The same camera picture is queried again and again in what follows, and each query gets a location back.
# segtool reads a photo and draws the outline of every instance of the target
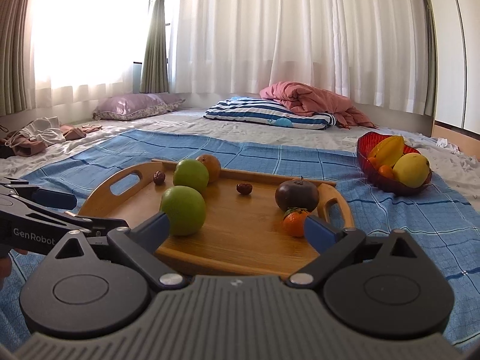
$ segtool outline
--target blue plaid cloth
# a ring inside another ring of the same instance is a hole
[[[455,304],[444,336],[461,351],[480,338],[480,215],[437,174],[432,185],[411,198],[395,197],[366,183],[355,154],[347,151],[234,143],[196,135],[131,130],[69,159],[44,166],[25,177],[32,184],[71,192],[78,211],[104,180],[121,169],[152,158],[179,161],[212,153],[222,167],[337,181],[355,223],[367,234],[395,228],[412,233],[452,286]],[[116,187],[125,190],[127,185]],[[337,225],[340,214],[334,210]],[[0,340],[14,350],[27,337],[18,293],[42,256],[15,255],[14,274],[0,299]]]

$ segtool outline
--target red fruit bowl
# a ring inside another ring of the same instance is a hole
[[[398,196],[412,196],[422,192],[429,184],[431,180],[431,169],[430,173],[427,176],[427,179],[424,183],[418,188],[410,188],[400,181],[393,180],[391,178],[386,178],[382,176],[377,170],[373,167],[370,161],[367,160],[368,154],[371,149],[373,149],[379,142],[383,141],[385,138],[391,137],[391,135],[381,135],[376,132],[368,132],[365,135],[358,138],[357,142],[357,158],[360,162],[360,168],[367,177],[367,180],[375,185],[377,188],[380,188],[385,192],[392,192]],[[404,145],[403,154],[408,153],[419,153],[418,150],[413,147]]]

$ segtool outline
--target light blue circle on pillow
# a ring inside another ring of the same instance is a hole
[[[293,123],[286,117],[280,117],[277,120],[270,120],[270,124],[278,127],[293,127]]]

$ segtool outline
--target human hand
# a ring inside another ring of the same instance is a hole
[[[21,249],[15,249],[20,254],[26,255],[28,252]],[[3,288],[3,281],[11,274],[11,259],[10,256],[0,259],[0,290]]]

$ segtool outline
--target gray ribbed surface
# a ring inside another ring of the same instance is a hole
[[[158,294],[141,318],[117,333],[70,342],[35,334],[16,355],[20,360],[460,357],[440,334],[389,343],[351,332],[328,314],[313,291],[293,290],[275,276],[197,276],[188,288]]]

